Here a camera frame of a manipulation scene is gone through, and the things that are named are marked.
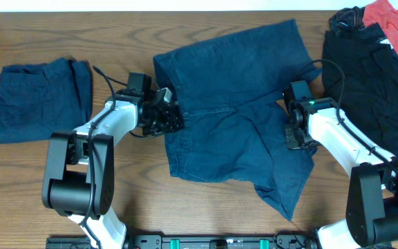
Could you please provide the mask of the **navy blue denim shorts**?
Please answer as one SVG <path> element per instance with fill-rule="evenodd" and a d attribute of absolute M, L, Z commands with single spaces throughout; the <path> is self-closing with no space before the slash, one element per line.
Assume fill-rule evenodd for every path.
<path fill-rule="evenodd" d="M 170 173 L 187 181 L 249 181 L 291 219 L 313 169 L 311 149 L 285 144 L 283 90 L 312 81 L 294 20 L 198 42 L 153 58 L 156 82 L 178 102 L 184 127 L 165 136 Z"/>

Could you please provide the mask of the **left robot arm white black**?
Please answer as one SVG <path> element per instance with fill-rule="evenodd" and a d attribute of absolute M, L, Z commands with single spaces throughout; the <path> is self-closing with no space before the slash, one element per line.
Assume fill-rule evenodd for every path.
<path fill-rule="evenodd" d="M 46 208 L 76 223 L 85 237 L 52 237 L 46 241 L 47 248 L 133 247 L 126 225 L 112 207 L 114 149 L 137 127 L 144 138 L 183 127 L 172 90 L 153 90 L 151 85 L 148 75 L 131 73 L 124 88 L 112 91 L 94 118 L 51 135 L 42 201 Z"/>

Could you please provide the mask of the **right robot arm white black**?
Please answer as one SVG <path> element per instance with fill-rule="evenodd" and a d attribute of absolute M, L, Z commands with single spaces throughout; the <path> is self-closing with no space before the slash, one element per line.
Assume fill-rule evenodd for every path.
<path fill-rule="evenodd" d="M 331 98 L 304 81 L 283 92 L 289 150 L 325 147 L 350 178 L 344 219 L 316 229 L 306 248 L 391 248 L 398 241 L 398 158 L 380 148 Z"/>

